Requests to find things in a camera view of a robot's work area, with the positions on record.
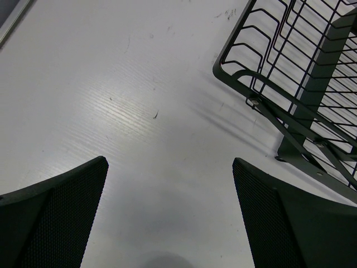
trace metal wire rack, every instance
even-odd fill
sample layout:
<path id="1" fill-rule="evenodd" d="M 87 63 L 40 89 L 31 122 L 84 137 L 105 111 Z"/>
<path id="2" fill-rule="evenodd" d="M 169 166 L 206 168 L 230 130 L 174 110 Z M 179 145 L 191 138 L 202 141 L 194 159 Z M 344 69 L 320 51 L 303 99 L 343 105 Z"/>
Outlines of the metal wire rack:
<path id="1" fill-rule="evenodd" d="M 287 161 L 357 203 L 357 0 L 250 0 L 214 64 Z"/>

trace white floor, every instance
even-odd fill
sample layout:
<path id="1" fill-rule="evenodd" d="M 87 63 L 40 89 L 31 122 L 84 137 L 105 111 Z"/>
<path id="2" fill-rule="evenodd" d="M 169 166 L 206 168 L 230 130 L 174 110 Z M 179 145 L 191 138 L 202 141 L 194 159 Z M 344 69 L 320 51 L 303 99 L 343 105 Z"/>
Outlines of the white floor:
<path id="1" fill-rule="evenodd" d="M 0 194 L 104 155 L 85 268 L 254 267 L 235 157 L 348 203 L 276 162 L 281 135 L 213 77 L 245 4 L 37 0 L 0 52 Z"/>

